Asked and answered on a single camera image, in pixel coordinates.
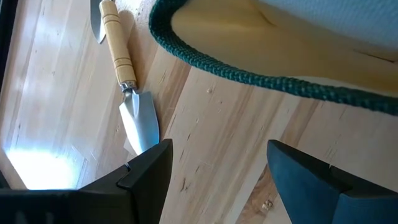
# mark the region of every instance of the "metal trowel blade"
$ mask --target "metal trowel blade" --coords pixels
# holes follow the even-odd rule
[[[119,109],[127,138],[137,155],[159,143],[159,123],[150,92],[126,93]]]
[[[95,39],[98,43],[102,43],[105,38],[105,27],[102,23],[101,12],[100,12],[100,2],[102,0],[91,0],[90,2],[90,19],[91,19],[91,28],[93,29],[93,33]]]

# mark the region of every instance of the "green piping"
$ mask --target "green piping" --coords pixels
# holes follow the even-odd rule
[[[186,2],[187,0],[157,0],[150,13],[149,29],[163,48],[190,65],[240,83],[398,115],[398,98],[343,87],[319,85],[296,78],[258,75],[232,67],[197,51],[181,40],[171,26],[173,14]]]

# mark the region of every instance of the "wood grain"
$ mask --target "wood grain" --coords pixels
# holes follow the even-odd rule
[[[174,140],[161,223],[288,223],[267,169],[268,139],[398,190],[396,117],[191,68],[151,37],[153,3],[116,1],[138,84],[154,96],[162,137]],[[136,156],[126,150],[109,46],[96,42],[89,11],[77,0],[18,5],[0,100],[0,169],[14,188],[31,186],[26,170],[52,178],[48,159],[66,162],[68,184],[79,188]]]

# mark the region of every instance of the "wooden handle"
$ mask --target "wooden handle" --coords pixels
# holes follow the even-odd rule
[[[129,52],[123,37],[118,9],[112,1],[102,1],[99,4],[102,21],[105,27],[106,38],[111,51],[114,69],[119,85],[122,83],[133,83],[136,85],[137,78],[134,74]]]

